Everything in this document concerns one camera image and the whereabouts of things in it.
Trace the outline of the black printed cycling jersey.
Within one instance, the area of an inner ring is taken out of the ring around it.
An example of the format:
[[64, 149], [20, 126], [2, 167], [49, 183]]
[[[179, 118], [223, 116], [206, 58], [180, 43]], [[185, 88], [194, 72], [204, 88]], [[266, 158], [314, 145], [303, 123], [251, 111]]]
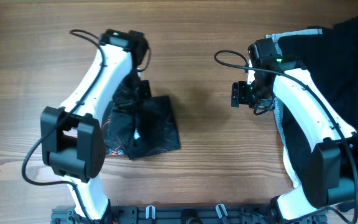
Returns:
[[181, 148], [168, 95], [151, 95], [132, 109], [117, 109], [112, 96], [101, 130], [108, 156], [135, 160]]

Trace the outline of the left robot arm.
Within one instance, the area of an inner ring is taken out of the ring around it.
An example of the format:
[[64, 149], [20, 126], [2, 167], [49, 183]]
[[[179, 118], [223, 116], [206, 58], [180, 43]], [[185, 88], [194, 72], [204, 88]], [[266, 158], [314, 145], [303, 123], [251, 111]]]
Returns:
[[76, 90], [59, 108], [46, 107], [40, 118], [42, 159], [71, 188], [75, 207], [68, 218], [74, 223], [111, 222], [99, 178], [106, 157], [103, 114], [120, 84], [129, 90], [117, 102], [120, 112], [134, 111], [144, 97], [138, 68], [149, 49], [144, 34], [108, 29], [95, 44], [94, 61]]

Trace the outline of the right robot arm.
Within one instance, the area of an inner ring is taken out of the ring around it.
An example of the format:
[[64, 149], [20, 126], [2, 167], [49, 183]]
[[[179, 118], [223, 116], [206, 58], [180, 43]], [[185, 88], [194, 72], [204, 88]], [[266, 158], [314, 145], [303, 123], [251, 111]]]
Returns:
[[232, 85], [231, 105], [248, 105], [255, 115], [278, 108], [290, 111], [305, 135], [311, 154], [300, 185], [272, 200], [270, 220], [291, 223], [344, 202], [358, 201], [358, 135], [331, 107], [304, 63], [282, 56], [272, 39], [248, 48], [242, 66], [246, 81]]

